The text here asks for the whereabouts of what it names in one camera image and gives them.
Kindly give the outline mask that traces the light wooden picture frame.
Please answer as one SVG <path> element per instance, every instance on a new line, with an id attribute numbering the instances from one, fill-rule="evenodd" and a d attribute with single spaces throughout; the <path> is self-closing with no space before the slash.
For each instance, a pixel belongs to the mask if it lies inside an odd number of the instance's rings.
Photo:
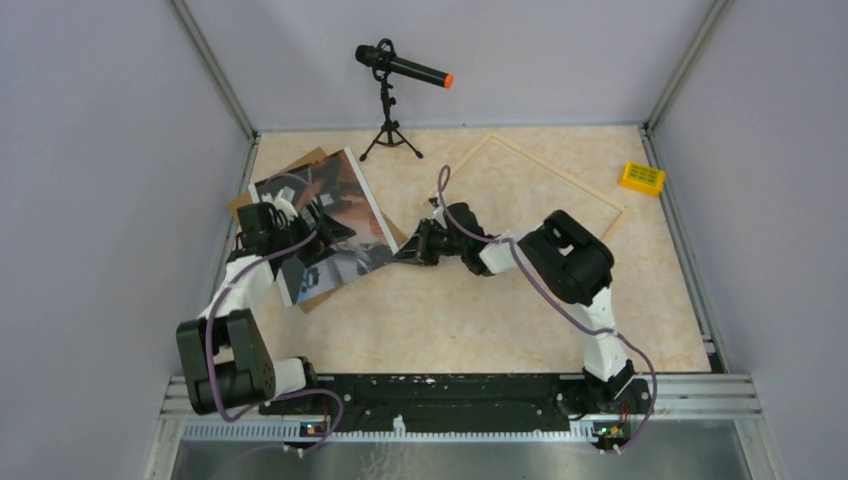
<path id="1" fill-rule="evenodd" d="M 489 133 L 451 168 L 447 203 L 466 202 L 488 233 L 535 227 L 563 210 L 608 243 L 627 207 L 499 133 Z"/>

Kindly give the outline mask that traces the printed photo sheet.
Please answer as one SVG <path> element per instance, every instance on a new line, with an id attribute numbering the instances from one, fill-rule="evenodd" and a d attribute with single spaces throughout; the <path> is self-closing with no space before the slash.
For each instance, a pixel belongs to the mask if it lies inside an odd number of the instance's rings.
<path id="1" fill-rule="evenodd" d="M 310 198 L 320 197 L 327 215 L 357 232 L 347 241 L 318 248 L 317 255 L 293 253 L 277 262 L 274 271 L 285 305 L 299 305 L 334 287 L 341 288 L 393 259 L 397 241 L 350 149 L 329 154 L 316 166 L 258 180 L 248 187 L 248 192 L 253 203 L 272 203 L 283 189 L 299 213 Z"/>

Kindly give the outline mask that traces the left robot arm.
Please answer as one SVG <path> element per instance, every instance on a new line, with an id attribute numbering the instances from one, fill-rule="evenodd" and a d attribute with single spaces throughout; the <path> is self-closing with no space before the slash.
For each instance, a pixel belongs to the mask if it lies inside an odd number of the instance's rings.
<path id="1" fill-rule="evenodd" d="M 302 210 L 285 199 L 243 205 L 237 219 L 241 230 L 220 286 L 198 317 L 176 330 L 191 407 L 198 415 L 218 413 L 234 421 L 235 408 L 282 396 L 295 412 L 308 413 L 321 397 L 313 365 L 304 356 L 274 361 L 254 310 L 285 261 L 312 266 L 332 254 L 339 224 L 318 198 Z"/>

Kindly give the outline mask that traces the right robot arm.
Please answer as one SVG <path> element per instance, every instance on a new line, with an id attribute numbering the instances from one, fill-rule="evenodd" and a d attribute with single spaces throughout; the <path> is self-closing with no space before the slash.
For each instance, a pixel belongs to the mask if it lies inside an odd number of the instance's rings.
<path id="1" fill-rule="evenodd" d="M 626 400 L 635 371 L 612 307 L 614 257 L 577 220 L 556 210 L 534 229 L 496 236 L 484 231 L 468 204 L 453 203 L 421 220 L 394 259 L 435 266 L 443 257 L 459 258 L 477 276 L 520 270 L 583 333 L 589 404 L 612 412 Z"/>

